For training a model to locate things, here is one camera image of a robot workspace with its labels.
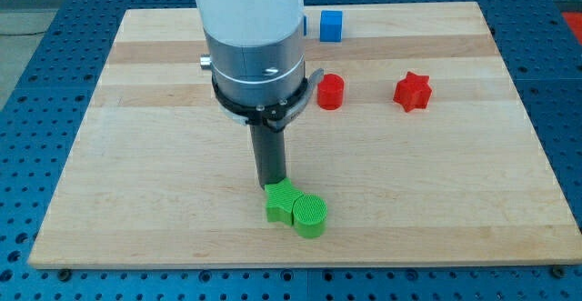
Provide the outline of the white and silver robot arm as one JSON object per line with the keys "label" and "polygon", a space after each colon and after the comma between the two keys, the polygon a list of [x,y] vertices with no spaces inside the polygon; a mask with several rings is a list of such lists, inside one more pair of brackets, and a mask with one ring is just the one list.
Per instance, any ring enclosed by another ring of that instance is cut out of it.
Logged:
{"label": "white and silver robot arm", "polygon": [[196,0],[222,107],[243,125],[278,132],[323,77],[306,74],[304,0]]}

